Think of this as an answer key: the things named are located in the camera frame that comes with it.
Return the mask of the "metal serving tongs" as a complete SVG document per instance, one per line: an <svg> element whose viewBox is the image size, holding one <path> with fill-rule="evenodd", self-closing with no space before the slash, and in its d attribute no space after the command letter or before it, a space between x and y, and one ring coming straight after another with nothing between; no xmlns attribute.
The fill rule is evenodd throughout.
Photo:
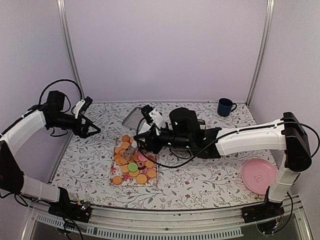
<svg viewBox="0 0 320 240"><path fill-rule="evenodd" d="M134 138L132 137L132 141L129 142L130 145L129 147L124 151L124 153L122 154L122 156L129 161L131 159L131 157L135 154L137 154L139 152L138 150L138 144L137 142L134 140Z"/></svg>

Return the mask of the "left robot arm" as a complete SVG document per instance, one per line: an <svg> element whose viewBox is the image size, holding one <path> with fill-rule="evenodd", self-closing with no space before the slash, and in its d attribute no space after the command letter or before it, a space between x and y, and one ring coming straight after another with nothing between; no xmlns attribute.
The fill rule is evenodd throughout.
<svg viewBox="0 0 320 240"><path fill-rule="evenodd" d="M65 98L58 90L50 91L45 103L29 108L1 133L0 188L8 194L48 202L63 217L70 217L75 210L68 191L48 184L40 175L48 169L45 164L57 157L57 147L50 147L50 140L36 141L36 137L44 140L45 130L61 129L86 139L101 129L85 116L93 102L89 96L80 99L70 113L64 111Z"/></svg>

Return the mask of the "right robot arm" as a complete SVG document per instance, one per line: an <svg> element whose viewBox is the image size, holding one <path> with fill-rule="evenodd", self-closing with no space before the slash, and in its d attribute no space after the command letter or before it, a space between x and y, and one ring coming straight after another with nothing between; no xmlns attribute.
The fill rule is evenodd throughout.
<svg viewBox="0 0 320 240"><path fill-rule="evenodd" d="M240 128L202 128L195 111L185 107L172 110L167 123L162 114L149 105L141 109L134 141L138 148L158 154L162 148L191 152L191 158L218 159L246 151L284 151L284 159L276 179L267 187L266 201L259 206L262 218L278 210L296 177L312 163L307 125L291 112L272 122Z"/></svg>

